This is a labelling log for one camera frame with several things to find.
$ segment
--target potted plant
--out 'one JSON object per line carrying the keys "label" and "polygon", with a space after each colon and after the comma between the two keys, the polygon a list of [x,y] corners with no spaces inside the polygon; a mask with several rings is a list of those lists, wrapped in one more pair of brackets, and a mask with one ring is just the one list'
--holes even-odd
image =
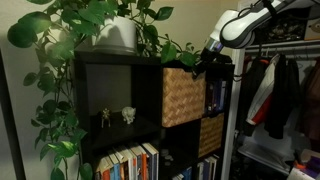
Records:
{"label": "potted plant", "polygon": [[180,60],[187,66],[193,66],[199,56],[191,43],[185,49],[169,38],[168,34],[158,34],[154,21],[167,20],[173,7],[161,7],[157,12],[151,9],[152,0],[122,0],[118,6],[118,16],[134,21],[137,27],[137,51],[141,56],[161,56],[161,62]]}
{"label": "potted plant", "polygon": [[[35,84],[43,91],[45,102],[36,109],[36,117],[31,120],[40,128],[35,139],[35,147],[43,143],[40,159],[49,151],[54,152],[54,168],[51,179],[68,179],[67,159],[79,158],[77,179],[91,179],[92,167],[81,160],[80,142],[86,132],[79,128],[76,109],[73,104],[72,75],[70,64],[74,51],[87,37],[98,34],[97,26],[104,25],[106,15],[124,16],[136,23],[138,29],[138,50],[140,55],[161,55],[162,62],[180,59],[186,65],[193,65],[197,52],[191,43],[186,49],[170,40],[169,36],[159,36],[152,25],[153,20],[170,17],[172,8],[163,7],[157,13],[151,10],[151,0],[28,0],[35,4],[49,4],[43,11],[31,12],[23,16],[8,30],[8,40],[20,48],[35,47],[39,60],[39,71],[26,75],[23,84]],[[133,15],[132,4],[137,4],[137,14]],[[60,164],[64,163],[64,172]]]}

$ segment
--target small figurine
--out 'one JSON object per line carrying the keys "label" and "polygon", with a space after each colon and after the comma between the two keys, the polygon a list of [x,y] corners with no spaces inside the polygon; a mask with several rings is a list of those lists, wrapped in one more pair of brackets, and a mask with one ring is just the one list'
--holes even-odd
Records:
{"label": "small figurine", "polygon": [[136,114],[136,108],[125,107],[122,109],[123,120],[127,121],[127,124],[131,124],[134,120],[134,115]]}
{"label": "small figurine", "polygon": [[103,128],[105,120],[108,121],[108,126],[110,127],[110,110],[107,108],[102,111],[101,128]]}

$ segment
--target coat hanger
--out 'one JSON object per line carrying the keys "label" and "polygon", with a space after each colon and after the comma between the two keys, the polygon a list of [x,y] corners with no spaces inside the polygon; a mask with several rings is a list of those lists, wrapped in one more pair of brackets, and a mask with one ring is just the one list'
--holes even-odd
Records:
{"label": "coat hanger", "polygon": [[303,68],[303,65],[301,63],[298,63],[298,61],[297,61],[297,59],[302,59],[302,57],[297,56],[295,48],[292,48],[292,55],[293,55],[293,60],[297,62],[298,69]]}

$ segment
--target wicker storage basket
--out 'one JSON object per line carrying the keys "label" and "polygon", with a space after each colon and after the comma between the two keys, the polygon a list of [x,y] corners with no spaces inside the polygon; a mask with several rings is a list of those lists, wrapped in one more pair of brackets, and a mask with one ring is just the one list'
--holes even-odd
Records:
{"label": "wicker storage basket", "polygon": [[224,114],[214,118],[201,119],[198,157],[202,157],[221,147]]}
{"label": "wicker storage basket", "polygon": [[163,69],[162,125],[172,127],[201,118],[204,112],[205,75],[196,80],[178,68]]}

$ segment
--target clothing rack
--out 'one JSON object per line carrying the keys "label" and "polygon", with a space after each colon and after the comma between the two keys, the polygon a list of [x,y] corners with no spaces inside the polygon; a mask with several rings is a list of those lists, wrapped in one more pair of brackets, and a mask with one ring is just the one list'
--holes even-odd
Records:
{"label": "clothing rack", "polygon": [[[245,54],[256,56],[259,52],[259,45],[249,46]],[[297,60],[313,60],[319,57],[320,40],[314,41],[292,41],[283,43],[272,43],[261,45],[262,56],[273,56],[277,53],[286,55],[287,58]]]}

